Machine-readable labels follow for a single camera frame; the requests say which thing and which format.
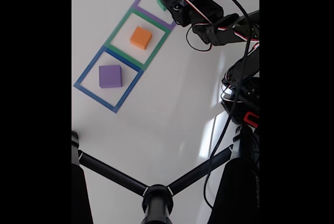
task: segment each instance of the blue tape square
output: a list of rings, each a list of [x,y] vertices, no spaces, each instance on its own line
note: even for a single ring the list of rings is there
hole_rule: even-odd
[[[115,57],[119,61],[123,62],[125,65],[131,67],[133,70],[135,70],[135,71],[138,72],[138,74],[136,75],[136,77],[134,78],[134,80],[131,82],[130,86],[126,89],[126,91],[124,92],[124,94],[122,95],[122,97],[120,98],[120,100],[118,101],[118,103],[116,104],[116,106],[112,106],[111,104],[109,104],[105,100],[101,99],[99,96],[95,95],[94,93],[92,93],[91,91],[89,91],[88,89],[86,89],[85,87],[83,87],[81,85],[81,82],[87,76],[87,74],[89,73],[89,71],[93,68],[94,64],[97,62],[97,60],[100,58],[100,56],[102,55],[103,52],[107,52],[111,56]],[[123,104],[123,102],[125,101],[125,99],[128,97],[128,95],[130,94],[130,92],[132,91],[132,89],[134,88],[135,84],[138,82],[138,80],[140,79],[140,77],[142,76],[143,73],[144,73],[144,71],[142,69],[140,69],[138,66],[134,65],[133,63],[131,63],[130,61],[126,60],[125,58],[123,58],[119,54],[117,54],[114,51],[112,51],[112,50],[106,48],[105,46],[103,46],[97,52],[97,54],[92,59],[92,61],[89,63],[89,65],[86,67],[86,69],[84,70],[84,72],[80,75],[79,79],[75,82],[74,87],[77,88],[77,89],[79,89],[81,92],[85,93],[86,95],[88,95],[89,97],[91,97],[92,99],[94,99],[95,101],[97,101],[98,103],[104,105],[106,108],[110,109],[114,113],[117,113],[117,111],[120,109],[121,105]]]

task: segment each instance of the green cube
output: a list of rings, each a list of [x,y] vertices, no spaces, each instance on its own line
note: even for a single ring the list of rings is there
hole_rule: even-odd
[[[162,10],[166,11],[167,8],[161,3],[161,0],[157,0],[158,5],[161,7]]]

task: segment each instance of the red and white wire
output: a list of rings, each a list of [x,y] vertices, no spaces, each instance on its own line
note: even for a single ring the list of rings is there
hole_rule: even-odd
[[[260,42],[256,43],[256,44],[253,46],[253,49],[252,49],[252,50],[257,49],[259,46],[260,46]]]
[[[227,28],[226,27],[219,27],[218,31],[225,31]],[[238,36],[239,38],[243,39],[244,41],[247,41],[247,38],[242,36],[240,33],[238,32],[234,32],[234,35]],[[259,40],[255,40],[255,39],[251,39],[250,41],[252,42],[260,42]]]
[[[229,72],[229,70],[227,70],[227,72],[225,73],[225,79],[227,80],[227,81],[229,81],[228,80],[228,72]]]
[[[230,99],[225,99],[224,97],[222,97],[222,100],[228,101],[228,102],[234,102],[234,100],[230,100]]]
[[[209,25],[209,23],[197,23],[197,24],[194,24],[193,27],[194,26],[207,26],[207,25]]]
[[[211,21],[208,19],[208,17],[207,16],[205,16],[200,10],[198,10],[197,9],[197,7],[196,6],[194,6],[194,4],[193,3],[191,3],[189,0],[184,0],[185,2],[187,2],[196,12],[198,12],[204,19],[206,19],[210,24],[212,24],[211,23]]]

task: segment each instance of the purple tape square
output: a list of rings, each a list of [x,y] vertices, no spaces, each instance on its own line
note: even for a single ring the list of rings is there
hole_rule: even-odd
[[[173,21],[171,24],[166,23],[162,19],[159,19],[157,16],[149,13],[148,11],[142,9],[141,7],[138,6],[139,2],[141,0],[135,0],[135,2],[132,4],[131,7],[135,8],[136,10],[140,11],[141,13],[145,14],[146,16],[150,17],[151,19],[155,20],[156,22],[162,24],[164,27],[173,30],[173,28],[176,26],[175,21]]]

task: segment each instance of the tripod leg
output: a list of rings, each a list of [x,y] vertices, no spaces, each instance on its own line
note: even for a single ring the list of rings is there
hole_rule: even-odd
[[[112,180],[113,182],[121,185],[130,191],[143,196],[147,186],[134,178],[122,173],[121,171],[114,169],[102,161],[97,160],[96,158],[82,152],[80,153],[80,164],[89,168],[90,170]]]
[[[222,150],[220,153],[213,157],[211,170],[216,169],[217,167],[223,165],[225,162],[230,160],[231,150],[233,145]],[[192,169],[190,172],[186,173],[184,176],[178,178],[176,181],[168,185],[170,190],[173,192],[173,196],[181,192],[183,189],[194,184],[200,178],[208,174],[209,169],[209,160],[203,162],[201,165]]]
[[[88,200],[85,175],[79,166],[78,158],[79,138],[72,131],[71,141],[71,223],[93,224]]]
[[[260,178],[253,160],[252,129],[239,126],[233,142],[231,160],[225,166],[208,224],[222,220],[259,223]]]

